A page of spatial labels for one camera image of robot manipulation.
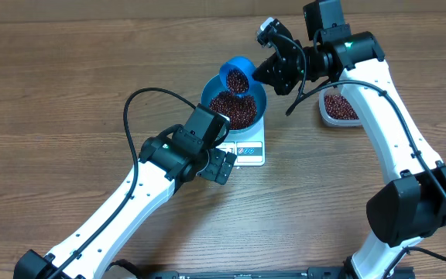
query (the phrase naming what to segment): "wall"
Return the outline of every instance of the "wall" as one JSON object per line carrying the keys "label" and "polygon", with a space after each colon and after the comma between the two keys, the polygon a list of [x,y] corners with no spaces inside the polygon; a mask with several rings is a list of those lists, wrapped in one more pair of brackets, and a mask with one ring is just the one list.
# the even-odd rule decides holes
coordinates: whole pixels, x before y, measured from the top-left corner
{"label": "wall", "polygon": [[[0,22],[299,15],[312,0],[0,0]],[[345,13],[446,12],[446,0],[343,0]]]}

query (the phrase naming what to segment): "wood grain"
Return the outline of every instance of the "wood grain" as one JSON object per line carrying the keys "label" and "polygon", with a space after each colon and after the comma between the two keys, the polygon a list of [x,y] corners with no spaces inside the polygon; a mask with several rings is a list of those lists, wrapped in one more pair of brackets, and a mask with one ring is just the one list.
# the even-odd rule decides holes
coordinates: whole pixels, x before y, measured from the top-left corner
{"label": "wood grain", "polygon": [[[197,102],[229,58],[259,64],[272,53],[254,39],[264,19],[0,25],[0,278],[28,249],[44,254],[70,235],[127,174],[131,92],[158,86]],[[301,16],[280,19],[308,43]],[[376,34],[414,121],[446,160],[446,13],[347,20]],[[293,97],[266,90],[266,165],[234,170],[224,187],[184,185],[118,258],[179,271],[289,270],[340,265],[360,247],[365,203],[383,186],[364,131],[324,127],[314,98],[287,118]],[[137,146],[189,114],[170,96],[135,100]],[[423,246],[446,254],[446,228]],[[446,263],[423,255],[402,264],[419,278],[446,277]]]}
{"label": "wood grain", "polygon": [[[313,0],[0,0],[0,22],[302,15]],[[446,12],[446,0],[343,0],[346,13]]]}

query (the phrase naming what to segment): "pile of beans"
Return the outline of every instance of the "pile of beans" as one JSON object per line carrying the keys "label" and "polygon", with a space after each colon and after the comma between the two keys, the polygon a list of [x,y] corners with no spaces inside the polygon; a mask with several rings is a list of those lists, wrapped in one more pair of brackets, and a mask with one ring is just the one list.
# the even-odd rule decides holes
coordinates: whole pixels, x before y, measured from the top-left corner
{"label": "pile of beans", "polygon": [[209,108],[230,118],[230,129],[244,129],[254,123],[257,115],[256,101],[251,95],[239,97],[222,91],[211,100]]}
{"label": "pile of beans", "polygon": [[226,76],[226,88],[236,94],[246,93],[249,89],[247,77],[238,69],[228,72]]}
{"label": "pile of beans", "polygon": [[354,112],[347,99],[340,95],[325,95],[324,104],[326,113],[334,119],[357,120],[359,117]]}

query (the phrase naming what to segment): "kitchen scale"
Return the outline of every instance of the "kitchen scale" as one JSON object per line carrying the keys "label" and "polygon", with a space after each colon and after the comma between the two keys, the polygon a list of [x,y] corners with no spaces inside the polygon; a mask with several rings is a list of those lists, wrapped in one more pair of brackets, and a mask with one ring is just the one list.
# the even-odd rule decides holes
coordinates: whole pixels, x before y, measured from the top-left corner
{"label": "kitchen scale", "polygon": [[233,69],[239,69],[248,78],[249,90],[245,94],[251,95],[256,101],[257,115],[251,126],[240,130],[230,130],[225,141],[218,148],[237,155],[234,166],[259,167],[266,159],[264,112],[268,100],[264,87],[252,79],[252,73],[256,69],[252,62],[245,57],[235,57],[221,66],[220,74],[213,77],[204,87],[201,104],[209,106],[211,100],[221,91],[228,90],[223,84],[226,84],[226,76]]}

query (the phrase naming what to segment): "plastic container of beans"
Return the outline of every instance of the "plastic container of beans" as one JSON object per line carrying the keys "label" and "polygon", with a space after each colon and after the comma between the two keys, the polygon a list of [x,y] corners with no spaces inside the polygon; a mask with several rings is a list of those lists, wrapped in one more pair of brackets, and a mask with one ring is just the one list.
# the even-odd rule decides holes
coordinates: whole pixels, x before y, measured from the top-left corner
{"label": "plastic container of beans", "polygon": [[[335,105],[335,107],[327,109],[327,105]],[[333,109],[337,110],[335,111],[335,114],[337,115],[328,114],[328,111],[332,111]],[[319,111],[326,126],[336,128],[362,126],[361,120],[357,118],[357,115],[353,112],[352,107],[347,100],[340,95],[337,88],[327,88],[321,91],[319,94]]]}

